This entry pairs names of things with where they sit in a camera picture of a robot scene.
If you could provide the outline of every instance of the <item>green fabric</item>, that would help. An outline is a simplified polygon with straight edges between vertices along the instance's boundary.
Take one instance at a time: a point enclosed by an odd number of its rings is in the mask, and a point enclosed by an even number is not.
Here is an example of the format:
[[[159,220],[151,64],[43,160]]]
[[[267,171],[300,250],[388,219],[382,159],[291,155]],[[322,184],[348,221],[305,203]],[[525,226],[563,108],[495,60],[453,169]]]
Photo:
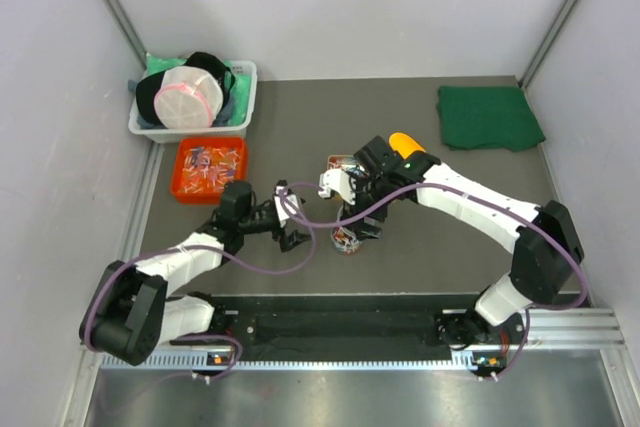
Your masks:
[[[164,72],[165,70],[173,69],[180,65],[184,65],[187,59],[163,59],[155,57],[151,54],[147,54],[147,75],[157,74],[158,72]],[[224,63],[227,67],[231,68],[231,62]],[[249,110],[249,92],[251,91],[251,76],[245,74],[234,74],[236,77],[236,83],[231,89],[231,96],[235,102],[233,114],[227,122],[228,127],[235,127],[241,125],[247,118],[247,110]],[[231,83],[231,76],[226,75],[224,84],[226,88],[229,88]]]
[[[452,149],[514,152],[545,140],[524,93],[517,87],[440,87],[442,141]]]

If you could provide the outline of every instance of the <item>white wall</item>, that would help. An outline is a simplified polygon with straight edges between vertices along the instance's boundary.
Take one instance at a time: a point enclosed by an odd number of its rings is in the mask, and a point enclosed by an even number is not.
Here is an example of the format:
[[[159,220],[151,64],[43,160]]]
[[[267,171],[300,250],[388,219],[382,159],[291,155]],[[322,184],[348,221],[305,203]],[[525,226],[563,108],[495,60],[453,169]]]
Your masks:
[[[582,0],[529,89],[596,295],[640,369],[640,0]]]
[[[0,0],[0,12],[0,412],[2,425],[51,426],[147,148],[126,128],[140,67],[102,0]]]
[[[265,79],[521,75],[562,0],[121,0],[147,49]]]

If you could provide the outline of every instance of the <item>red plastic bin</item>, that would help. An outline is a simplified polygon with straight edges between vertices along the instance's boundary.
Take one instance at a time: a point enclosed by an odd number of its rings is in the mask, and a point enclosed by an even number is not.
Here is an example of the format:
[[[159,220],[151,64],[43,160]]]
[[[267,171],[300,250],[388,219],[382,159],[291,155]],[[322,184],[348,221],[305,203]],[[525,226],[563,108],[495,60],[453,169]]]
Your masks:
[[[239,154],[238,164],[231,180],[244,180],[247,178],[247,167],[249,165],[249,152],[247,144],[242,137],[190,137],[180,142],[176,162],[173,166],[173,177],[171,178],[171,193],[183,204],[219,204],[222,191],[204,190],[203,192],[184,192],[182,187],[183,169],[185,169],[185,158],[192,155],[192,149],[198,147],[214,147],[235,149]]]

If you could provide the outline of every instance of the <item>gray floor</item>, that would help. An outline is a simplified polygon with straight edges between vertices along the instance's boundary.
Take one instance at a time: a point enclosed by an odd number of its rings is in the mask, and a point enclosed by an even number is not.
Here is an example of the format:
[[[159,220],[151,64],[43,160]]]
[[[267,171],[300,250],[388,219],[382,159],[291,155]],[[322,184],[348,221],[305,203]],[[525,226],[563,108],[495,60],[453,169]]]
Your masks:
[[[373,136],[402,131],[414,136],[452,168],[522,200],[552,197],[538,149],[451,151],[440,141],[436,112],[440,85],[516,85],[513,77],[375,79],[262,82],[247,142],[249,181],[258,200],[279,179],[317,182],[331,154],[351,154]],[[211,206],[185,206],[169,193],[177,145],[168,145],[149,213],[142,251],[184,240],[211,213]],[[310,218],[335,219],[338,203],[312,192]],[[439,212],[396,203],[383,238],[352,257],[338,254],[327,231],[318,253],[302,271],[273,277],[227,264],[195,279],[187,290],[224,294],[477,292],[509,269],[510,258],[483,234]],[[240,256],[272,269],[304,258],[308,246],[281,254],[268,235],[248,237]]]
[[[598,352],[528,351],[497,384],[466,372],[318,371],[238,372],[209,387],[187,374],[154,385],[166,374],[101,371],[104,392],[86,426],[622,425]]]

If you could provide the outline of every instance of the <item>white plastic bin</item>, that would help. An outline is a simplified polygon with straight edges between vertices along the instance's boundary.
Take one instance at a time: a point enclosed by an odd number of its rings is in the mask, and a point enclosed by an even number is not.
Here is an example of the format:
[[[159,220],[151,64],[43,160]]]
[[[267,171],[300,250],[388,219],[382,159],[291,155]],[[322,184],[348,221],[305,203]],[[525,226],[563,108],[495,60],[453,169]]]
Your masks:
[[[185,137],[196,136],[238,136],[244,138],[247,135],[247,127],[251,123],[253,108],[256,103],[256,88],[258,87],[258,68],[256,64],[248,60],[231,60],[231,71],[234,74],[251,76],[251,90],[249,91],[249,105],[247,117],[240,125],[230,127],[210,127],[208,129],[194,130],[170,130],[170,129],[143,129],[138,124],[138,104],[135,99],[129,113],[129,130],[135,135],[144,135],[158,144],[180,142]]]

